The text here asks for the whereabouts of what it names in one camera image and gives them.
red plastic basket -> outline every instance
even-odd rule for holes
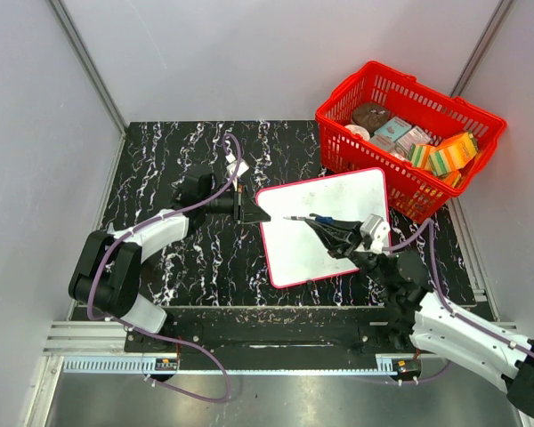
[[[413,167],[348,131],[352,112],[364,102],[376,102],[424,129],[439,145],[463,131],[478,138],[479,154],[465,169],[457,188]],[[369,62],[344,80],[317,110],[320,126],[320,162],[342,173],[370,167],[384,170],[391,207],[415,222],[423,222],[451,197],[459,196],[473,177],[489,162],[497,149],[506,121],[469,104],[460,97],[450,98],[419,84],[415,77],[402,74],[379,62]]]

teal box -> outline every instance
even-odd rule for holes
[[[380,127],[374,135],[382,135],[392,142],[396,142],[399,138],[411,130],[411,125],[401,120],[399,117],[392,118],[388,123]]]

gray floor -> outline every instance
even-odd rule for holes
[[[439,360],[427,360],[427,371]],[[178,376],[192,391],[220,396],[219,376]],[[439,380],[418,386],[371,384],[351,377],[234,377],[234,397],[211,405],[141,377],[62,374],[49,427],[73,426],[403,426],[508,427],[520,421],[491,384],[452,367]]]

white wall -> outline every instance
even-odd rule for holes
[[[44,0],[0,1],[0,427],[18,425],[118,134]]]
[[[125,119],[310,119],[380,60],[449,93],[498,0],[64,0]]]
[[[501,314],[534,334],[534,0],[513,8],[464,96],[508,121],[461,199]]]

marble tabletop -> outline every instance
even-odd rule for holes
[[[211,165],[225,176],[221,137],[241,142],[250,171],[242,178],[259,189],[327,173],[320,166],[314,121],[131,123],[112,183],[102,227],[120,230],[170,207],[175,188],[191,165]],[[458,304],[474,304],[449,210],[435,221],[435,253],[443,289]],[[390,209],[392,243],[417,225]],[[412,244],[428,263],[424,238]],[[192,236],[153,255],[142,268],[141,293],[163,306],[375,306],[382,289],[360,274],[278,290],[269,280],[258,225],[238,225],[227,215],[208,215]]]

